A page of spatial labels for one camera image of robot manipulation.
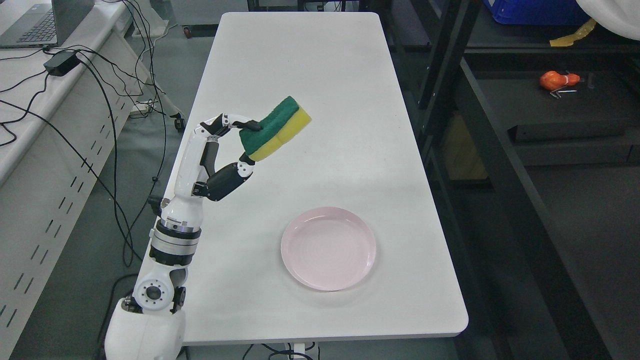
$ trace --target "wheel caster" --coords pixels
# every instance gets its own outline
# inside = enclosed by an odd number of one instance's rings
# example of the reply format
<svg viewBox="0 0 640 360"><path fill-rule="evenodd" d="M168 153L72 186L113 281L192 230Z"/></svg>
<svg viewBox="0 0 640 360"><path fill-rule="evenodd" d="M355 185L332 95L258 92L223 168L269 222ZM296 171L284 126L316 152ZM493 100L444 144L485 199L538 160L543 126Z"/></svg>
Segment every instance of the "wheel caster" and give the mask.
<svg viewBox="0 0 640 360"><path fill-rule="evenodd" d="M179 133L184 132L184 128L186 127L186 125L187 124L182 117L173 120L173 126Z"/></svg>

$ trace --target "pink plate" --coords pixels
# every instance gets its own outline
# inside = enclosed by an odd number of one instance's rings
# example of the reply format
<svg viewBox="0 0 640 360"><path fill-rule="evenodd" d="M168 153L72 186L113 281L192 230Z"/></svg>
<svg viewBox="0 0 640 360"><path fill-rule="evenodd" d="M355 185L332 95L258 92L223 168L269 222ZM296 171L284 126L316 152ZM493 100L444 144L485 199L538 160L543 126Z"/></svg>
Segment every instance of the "pink plate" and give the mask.
<svg viewBox="0 0 640 360"><path fill-rule="evenodd" d="M280 243L282 261L299 282L324 291L362 280L376 259L371 229L340 208L316 208L289 224Z"/></svg>

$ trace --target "laptop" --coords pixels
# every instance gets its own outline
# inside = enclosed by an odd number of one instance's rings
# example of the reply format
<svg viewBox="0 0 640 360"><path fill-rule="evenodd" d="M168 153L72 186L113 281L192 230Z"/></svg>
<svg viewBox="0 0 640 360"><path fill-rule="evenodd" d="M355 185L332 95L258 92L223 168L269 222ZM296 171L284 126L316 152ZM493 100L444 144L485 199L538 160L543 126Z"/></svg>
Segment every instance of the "laptop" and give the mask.
<svg viewBox="0 0 640 360"><path fill-rule="evenodd" d="M62 45L93 8L94 0L35 4L0 36L0 48Z"/></svg>

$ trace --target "plate rim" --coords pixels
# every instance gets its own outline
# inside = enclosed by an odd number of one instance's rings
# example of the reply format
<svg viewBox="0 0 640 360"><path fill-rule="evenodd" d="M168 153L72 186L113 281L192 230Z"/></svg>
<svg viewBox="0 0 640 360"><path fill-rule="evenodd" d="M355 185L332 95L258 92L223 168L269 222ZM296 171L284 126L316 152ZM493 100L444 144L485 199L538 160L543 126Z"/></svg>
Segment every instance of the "plate rim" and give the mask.
<svg viewBox="0 0 640 360"><path fill-rule="evenodd" d="M364 268L364 272L362 273L362 276L358 277L355 281L352 281L352 282L348 283L346 286L342 286L340 288L328 288L326 286L317 286L317 285L311 284L308 281L304 280L302 277L300 277L295 271L292 270L290 264L287 264L287 261L285 260L285 256L284 256L285 239L288 238L287 234L289 232L295 230L298 227L298 226L294 226L294 224L304 223L304 222L306 222L308 220L311 220L313 218L318 217L317 215L313 216L313 217L310 217L310 215L308 215L309 213L317 212L317 211L326 213L328 211L335 211L335 210L338 210L340 212L345 212L345 213L351 215L352 217L355 217L363 225L363 229L367 233L365 235L367 236L368 239L370 239L370 243L372 244L372 246L370 246L370 251L369 251L369 255L371 257L371 261ZM369 224L367 224L367 222L362 220L361 217L359 217L358 215L354 214L352 211L349 211L349 210L344 209L344 208L338 208L337 206L320 206L318 208L313 208L313 209L306 210L305 212L303 212L302 214L296 216L293 220L291 220L289 222L289 224L285 228L284 232L282 233L282 237L280 239L280 257L282 258L282 262L283 262L285 268L287 269L287 271L298 282L302 283L303 285L305 285L305 286L307 286L309 288L312 288L312 289L315 289L315 290L320 290L320 291L340 291L340 290L348 289L348 288L358 284L359 282L361 282L362 280L364 280L367 277L369 272L371 272L371 269L373 268L373 264L376 262L377 254L378 254L378 244L377 244L377 241L376 241L376 237L373 234L373 231L369 227Z"/></svg>

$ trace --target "robotic arm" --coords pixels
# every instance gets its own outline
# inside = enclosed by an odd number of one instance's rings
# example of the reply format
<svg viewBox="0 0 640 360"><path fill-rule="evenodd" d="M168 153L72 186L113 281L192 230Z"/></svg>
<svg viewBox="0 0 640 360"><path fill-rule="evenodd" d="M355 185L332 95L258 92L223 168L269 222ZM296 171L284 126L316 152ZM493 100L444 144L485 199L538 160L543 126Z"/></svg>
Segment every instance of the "robotic arm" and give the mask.
<svg viewBox="0 0 640 360"><path fill-rule="evenodd" d="M174 196L164 199L150 232L153 260L141 271L131 296L120 299L105 339L109 360L175 359L182 345L187 267L198 246L203 197L217 201L243 184L255 162L246 153L239 161L214 171L218 139L232 128L260 131L254 120L221 114L201 122L189 139L175 180Z"/></svg>

